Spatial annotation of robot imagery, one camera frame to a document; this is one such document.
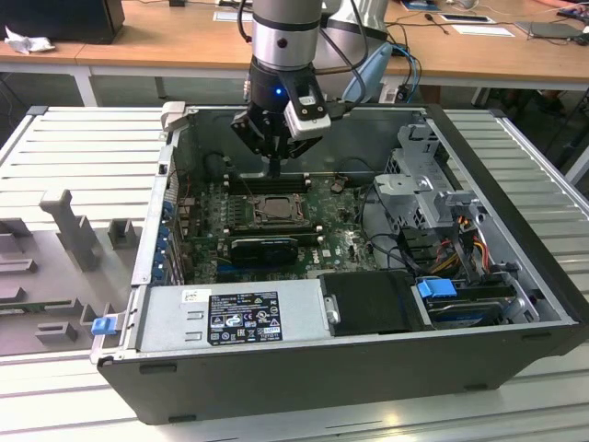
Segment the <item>open computer chassis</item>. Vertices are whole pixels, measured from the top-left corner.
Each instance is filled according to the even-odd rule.
[[[94,342],[143,422],[491,390],[587,338],[582,294],[440,108],[360,108],[278,180],[239,109],[170,133],[120,344]]]

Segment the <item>blue connector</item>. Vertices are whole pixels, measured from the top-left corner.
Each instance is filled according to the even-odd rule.
[[[161,250],[156,250],[156,253],[154,254],[154,263],[156,265],[163,264],[165,260],[166,255],[164,255]]]
[[[167,249],[167,238],[158,237],[156,239],[156,250],[166,250]]]
[[[167,228],[166,226],[160,226],[159,229],[157,230],[157,235],[160,238],[169,237],[169,228]]]
[[[458,295],[449,279],[424,279],[417,284],[417,289],[423,298],[456,297]]]
[[[174,215],[174,205],[170,201],[164,201],[162,208],[166,215]]]
[[[155,264],[151,269],[151,282],[152,284],[160,284],[164,282],[164,266],[161,264]]]

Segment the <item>motherboard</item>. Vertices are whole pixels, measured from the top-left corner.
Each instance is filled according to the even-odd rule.
[[[211,182],[180,203],[189,284],[377,269],[358,223],[360,188],[333,176]]]

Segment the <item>desk leg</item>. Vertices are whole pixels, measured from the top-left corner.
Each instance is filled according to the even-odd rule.
[[[489,102],[489,95],[491,94],[490,87],[477,87],[475,95],[472,96],[470,104],[475,108],[486,108]]]
[[[156,80],[157,97],[159,99],[166,99],[167,93],[166,93],[166,87],[164,86],[164,79],[161,76],[157,76],[155,78],[155,80]]]
[[[77,84],[77,90],[80,92],[80,97],[86,107],[101,106],[100,98],[94,93],[92,87],[92,74],[87,66],[78,66],[74,71],[74,79]]]
[[[572,185],[577,185],[581,178],[589,170],[589,146],[585,148],[579,159],[577,159],[569,169],[565,178]]]

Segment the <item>metal bracket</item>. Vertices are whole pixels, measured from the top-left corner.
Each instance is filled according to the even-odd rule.
[[[174,132],[176,129],[186,125],[185,110],[185,101],[169,101],[164,103],[162,114],[159,117],[162,123],[162,130],[164,132]]]

